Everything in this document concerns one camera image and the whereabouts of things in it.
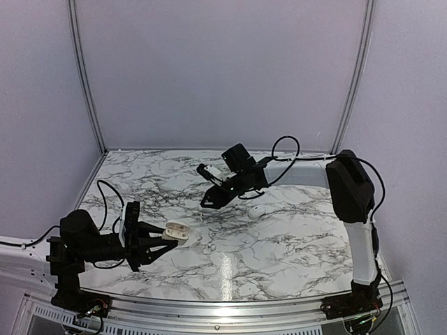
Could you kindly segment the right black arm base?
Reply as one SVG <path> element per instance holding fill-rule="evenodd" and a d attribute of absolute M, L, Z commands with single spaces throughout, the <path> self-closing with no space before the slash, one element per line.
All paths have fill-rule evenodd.
<path fill-rule="evenodd" d="M 369 285 L 351 281 L 350 292 L 323 298 L 320 310 L 328 320 L 332 320 L 381 309 L 380 281 L 380 276 Z"/>

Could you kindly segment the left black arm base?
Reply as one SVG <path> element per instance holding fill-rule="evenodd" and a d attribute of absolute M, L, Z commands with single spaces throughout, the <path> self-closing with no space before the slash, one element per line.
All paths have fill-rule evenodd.
<path fill-rule="evenodd" d="M 77 274 L 58 275 L 56 293 L 51 305 L 87 316 L 90 311 L 95 316 L 105 318 L 110 309 L 111 296 L 83 290 Z"/>

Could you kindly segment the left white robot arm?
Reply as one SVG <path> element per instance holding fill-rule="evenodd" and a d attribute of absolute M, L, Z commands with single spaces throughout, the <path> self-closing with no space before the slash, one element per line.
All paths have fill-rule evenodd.
<path fill-rule="evenodd" d="M 47 294 L 61 290 L 62 301 L 81 311 L 89 300 L 78 287 L 78 276 L 87 263 L 126 263 L 137 272 L 189 238 L 189 227 L 179 221 L 168 221 L 159 228 L 139 216 L 140 203 L 128 202 L 115 225 L 117 231 L 102 234 L 89 212 L 78 209 L 60 220 L 57 236 L 46 234 L 22 243 L 3 241 L 1 283 Z"/>

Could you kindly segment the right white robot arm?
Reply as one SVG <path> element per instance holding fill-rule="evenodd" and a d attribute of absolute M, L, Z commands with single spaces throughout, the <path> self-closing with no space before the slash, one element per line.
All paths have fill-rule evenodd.
<path fill-rule="evenodd" d="M 271 186 L 295 185 L 326 188 L 330 191 L 332 208 L 343 222 L 353 257 L 353 280 L 361 285 L 346 297 L 346 307 L 359 313 L 373 301 L 367 286 L 379 281 L 376 261 L 379 250 L 373 223 L 375 188 L 364 169 L 366 162 L 352 151 L 343 150 L 335 156 L 314 158 L 277 158 L 267 156 L 256 161 L 242 148 L 229 149 L 222 155 L 232 175 L 201 163 L 196 171 L 212 183 L 200 203 L 208 209 L 221 209 L 246 193 L 262 194 Z"/>

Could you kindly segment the white earbud charging case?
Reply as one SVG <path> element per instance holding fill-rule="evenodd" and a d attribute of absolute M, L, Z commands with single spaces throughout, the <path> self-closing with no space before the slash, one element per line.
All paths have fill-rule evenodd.
<path fill-rule="evenodd" d="M 168 221 L 162 233 L 162 239 L 177 241 L 179 245 L 185 244 L 189 240 L 190 227 L 179 221 Z"/>

